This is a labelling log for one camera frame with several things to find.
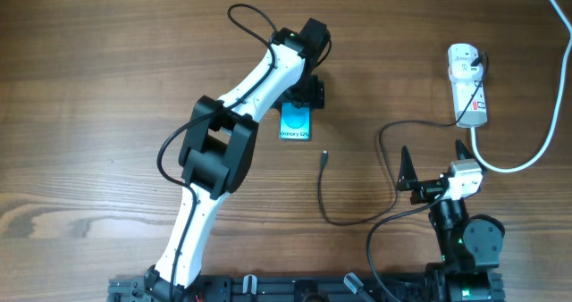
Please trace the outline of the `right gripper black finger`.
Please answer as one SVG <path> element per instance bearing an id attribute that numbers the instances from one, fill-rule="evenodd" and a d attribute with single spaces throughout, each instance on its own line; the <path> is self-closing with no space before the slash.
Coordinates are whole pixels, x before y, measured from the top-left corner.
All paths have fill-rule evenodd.
<path id="1" fill-rule="evenodd" d="M 396 184 L 396 190 L 407 191 L 413 190 L 418 185 L 418 178 L 412 163 L 410 153 L 407 146 L 401 148 L 400 172 Z"/>
<path id="2" fill-rule="evenodd" d="M 473 153 L 465 146 L 461 139 L 455 141 L 456 155 L 459 160 L 474 159 Z"/>

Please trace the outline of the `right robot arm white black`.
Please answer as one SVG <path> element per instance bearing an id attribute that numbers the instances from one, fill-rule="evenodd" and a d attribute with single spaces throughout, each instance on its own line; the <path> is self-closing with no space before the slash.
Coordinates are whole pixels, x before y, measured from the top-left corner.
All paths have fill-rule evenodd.
<path id="1" fill-rule="evenodd" d="M 434 180 L 420 181 L 406 147 L 401 149 L 398 191 L 411 193 L 410 203 L 429 205 L 442 260 L 425 268 L 421 289 L 425 301 L 504 301 L 500 266 L 505 228 L 486 214 L 471 216 L 465 199 L 481 190 L 485 169 L 462 141 L 458 159 Z"/>

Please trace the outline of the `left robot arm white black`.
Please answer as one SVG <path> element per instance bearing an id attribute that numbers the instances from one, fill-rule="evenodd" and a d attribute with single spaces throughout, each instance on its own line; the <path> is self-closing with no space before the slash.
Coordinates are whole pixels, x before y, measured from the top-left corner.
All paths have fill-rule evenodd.
<path id="1" fill-rule="evenodd" d="M 180 211 L 167 248 L 145 275 L 145 289 L 156 300 L 190 299 L 215 218 L 248 174 L 265 113 L 282 104 L 324 107 L 324 84 L 312 71 L 331 43 L 326 25 L 316 19 L 299 32 L 283 28 L 265 41 L 265 56 L 236 88 L 197 101 L 179 129 Z"/>

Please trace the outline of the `teal Galaxy S25 smartphone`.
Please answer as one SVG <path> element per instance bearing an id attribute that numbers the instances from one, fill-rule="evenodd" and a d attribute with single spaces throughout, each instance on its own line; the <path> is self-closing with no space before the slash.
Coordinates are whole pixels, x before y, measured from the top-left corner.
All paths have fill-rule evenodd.
<path id="1" fill-rule="evenodd" d="M 283 103 L 281 108 L 280 139 L 308 141 L 311 138 L 311 111 Z"/>

